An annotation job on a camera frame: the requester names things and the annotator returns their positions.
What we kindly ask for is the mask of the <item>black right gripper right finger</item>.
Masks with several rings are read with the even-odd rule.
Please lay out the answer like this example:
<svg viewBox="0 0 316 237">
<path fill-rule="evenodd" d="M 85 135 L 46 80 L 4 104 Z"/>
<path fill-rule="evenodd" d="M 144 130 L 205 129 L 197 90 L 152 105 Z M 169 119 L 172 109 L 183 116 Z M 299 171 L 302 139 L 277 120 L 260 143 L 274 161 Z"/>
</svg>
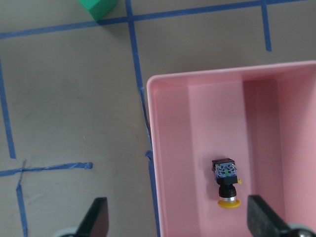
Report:
<svg viewBox="0 0 316 237">
<path fill-rule="evenodd" d="M 247 199 L 247 227 L 253 237 L 288 237 L 290 227 L 259 195 Z"/>
</svg>

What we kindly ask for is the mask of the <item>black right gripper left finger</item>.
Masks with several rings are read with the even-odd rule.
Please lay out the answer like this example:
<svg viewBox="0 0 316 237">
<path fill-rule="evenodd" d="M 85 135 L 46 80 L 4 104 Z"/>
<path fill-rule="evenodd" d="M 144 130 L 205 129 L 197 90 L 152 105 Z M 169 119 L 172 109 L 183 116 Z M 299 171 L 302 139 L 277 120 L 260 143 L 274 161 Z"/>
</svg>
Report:
<svg viewBox="0 0 316 237">
<path fill-rule="evenodd" d="M 109 231 L 108 201 L 106 197 L 94 199 L 75 237 L 106 237 Z"/>
</svg>

